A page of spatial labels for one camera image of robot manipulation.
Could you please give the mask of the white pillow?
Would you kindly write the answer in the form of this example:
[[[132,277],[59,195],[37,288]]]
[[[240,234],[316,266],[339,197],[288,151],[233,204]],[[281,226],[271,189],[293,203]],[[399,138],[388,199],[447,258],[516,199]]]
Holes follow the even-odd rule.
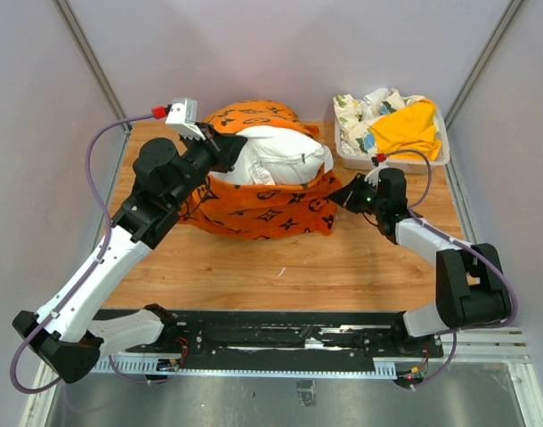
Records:
[[[238,132],[247,139],[228,173],[210,176],[235,185],[297,185],[334,169],[330,149],[298,131],[259,125]]]

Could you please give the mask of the orange patterned pillowcase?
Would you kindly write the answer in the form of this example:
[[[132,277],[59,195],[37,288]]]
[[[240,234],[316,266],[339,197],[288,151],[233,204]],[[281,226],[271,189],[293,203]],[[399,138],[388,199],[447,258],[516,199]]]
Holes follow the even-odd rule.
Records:
[[[220,133],[253,126],[292,129],[319,142],[291,108],[270,100],[232,103],[205,117]],[[328,195],[343,186],[335,170],[319,172],[314,180],[297,185],[235,185],[210,176],[188,198],[182,224],[233,238],[269,240],[305,233],[331,233],[337,206]]]

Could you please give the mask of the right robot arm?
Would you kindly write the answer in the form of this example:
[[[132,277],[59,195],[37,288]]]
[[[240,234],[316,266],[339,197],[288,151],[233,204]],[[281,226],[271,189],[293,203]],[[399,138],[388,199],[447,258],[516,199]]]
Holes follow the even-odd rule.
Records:
[[[515,292],[498,250],[454,238],[416,214],[409,206],[402,170],[380,165],[357,174],[328,198],[350,213],[374,216],[383,236],[435,268],[434,300],[398,314],[391,325],[390,344],[399,355],[411,355],[437,334],[497,328],[514,320]]]

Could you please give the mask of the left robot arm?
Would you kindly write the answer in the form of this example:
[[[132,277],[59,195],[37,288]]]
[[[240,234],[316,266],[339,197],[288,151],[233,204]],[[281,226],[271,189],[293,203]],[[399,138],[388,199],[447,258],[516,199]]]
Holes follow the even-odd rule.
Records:
[[[180,154],[167,138],[144,143],[134,160],[130,196],[114,214],[99,245],[69,282],[37,311],[21,311],[14,329],[58,378],[75,383],[102,359],[140,345],[171,350],[176,321],[157,304],[130,315],[97,320],[103,302],[123,278],[148,256],[182,217],[193,192],[209,183],[211,172],[233,170],[247,138],[197,126],[180,135]]]

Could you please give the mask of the white plastic basket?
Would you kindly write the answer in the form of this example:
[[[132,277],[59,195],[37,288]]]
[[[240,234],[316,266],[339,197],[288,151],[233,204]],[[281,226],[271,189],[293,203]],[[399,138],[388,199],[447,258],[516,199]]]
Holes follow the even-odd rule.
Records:
[[[442,146],[436,159],[430,162],[430,166],[432,168],[445,167],[450,162],[450,145],[444,118],[439,108],[435,111],[434,122],[438,125],[436,136],[441,140]],[[341,166],[348,170],[370,171],[373,168],[373,165],[369,157],[357,157],[344,153],[342,148],[342,135],[343,132],[340,125],[335,121],[335,150]],[[424,174],[427,171],[426,164],[420,156],[417,156],[415,159],[403,159],[392,156],[386,159],[386,163],[388,166],[400,169],[405,173]]]

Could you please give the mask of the white printed cloth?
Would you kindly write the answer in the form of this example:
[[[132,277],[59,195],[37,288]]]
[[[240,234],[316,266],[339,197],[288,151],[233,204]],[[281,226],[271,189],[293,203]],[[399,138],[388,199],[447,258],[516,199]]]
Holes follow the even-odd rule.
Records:
[[[422,95],[401,96],[395,88],[379,88],[355,99],[351,94],[333,98],[341,150],[347,156],[365,157],[377,151],[371,126],[384,116],[423,100]]]

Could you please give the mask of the yellow cloth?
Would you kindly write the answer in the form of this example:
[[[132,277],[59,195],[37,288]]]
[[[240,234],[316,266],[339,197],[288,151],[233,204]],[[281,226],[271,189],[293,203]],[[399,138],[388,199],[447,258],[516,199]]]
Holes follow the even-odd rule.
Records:
[[[385,101],[381,117],[369,127],[369,133],[379,152],[414,149],[434,161],[442,148],[436,136],[435,113],[435,104],[426,98],[401,109]]]

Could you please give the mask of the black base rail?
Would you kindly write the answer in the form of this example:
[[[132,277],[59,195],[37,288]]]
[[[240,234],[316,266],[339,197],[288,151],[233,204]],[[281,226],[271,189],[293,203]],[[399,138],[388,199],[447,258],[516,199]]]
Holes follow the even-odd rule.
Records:
[[[157,371],[182,350],[183,367],[248,375],[367,375],[377,358],[438,359],[433,335],[409,338],[392,312],[161,310],[168,329],[129,353],[157,355]]]

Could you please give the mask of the left aluminium frame post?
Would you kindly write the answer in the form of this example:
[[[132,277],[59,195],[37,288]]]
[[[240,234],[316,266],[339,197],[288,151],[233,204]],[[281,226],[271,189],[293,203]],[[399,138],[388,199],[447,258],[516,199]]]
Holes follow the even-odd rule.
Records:
[[[88,67],[94,82],[100,89],[101,94],[108,104],[111,112],[116,119],[125,118],[126,112],[115,94],[111,83],[106,77],[100,61],[95,54],[94,49],[92,48],[70,1],[52,0],[51,3],[63,21],[71,39],[78,49],[78,52],[81,54],[85,65]]]

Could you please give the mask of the aluminium frame post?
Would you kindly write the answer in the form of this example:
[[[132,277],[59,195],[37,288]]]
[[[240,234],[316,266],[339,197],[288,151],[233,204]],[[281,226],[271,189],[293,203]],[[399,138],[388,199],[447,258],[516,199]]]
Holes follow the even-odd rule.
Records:
[[[71,39],[78,49],[78,52],[81,54],[85,65],[88,67],[94,82],[100,89],[101,94],[108,104],[111,112],[116,119],[125,118],[126,112],[115,94],[111,83],[106,77],[100,61],[95,54],[94,49],[92,48],[70,1],[52,0],[51,3],[63,21]]]
[[[506,38],[509,30],[515,23],[520,12],[528,3],[526,0],[510,0],[507,7],[501,13],[498,22],[495,24],[490,33],[485,45],[480,51],[477,59],[472,66],[466,80],[462,84],[458,95],[454,100],[448,114],[444,118],[444,123],[447,129],[450,129],[455,123],[458,114],[464,107],[466,101],[470,97],[473,89],[479,83],[483,73],[492,61],[496,51],[500,47],[503,40]]]

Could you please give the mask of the right aluminium frame post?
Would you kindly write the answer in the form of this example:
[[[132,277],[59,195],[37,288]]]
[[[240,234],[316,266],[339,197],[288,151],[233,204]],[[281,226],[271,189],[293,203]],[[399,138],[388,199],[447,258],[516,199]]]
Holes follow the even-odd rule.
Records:
[[[472,66],[466,80],[462,84],[458,95],[454,100],[448,114],[444,118],[444,123],[447,129],[450,129],[455,123],[458,114],[464,107],[466,101],[470,97],[473,89],[479,83],[483,73],[492,61],[496,51],[500,47],[503,40],[506,38],[509,30],[515,23],[520,12],[528,3],[526,0],[510,0],[507,7],[501,13],[498,22],[495,24],[490,33],[485,45],[480,51],[477,59]]]

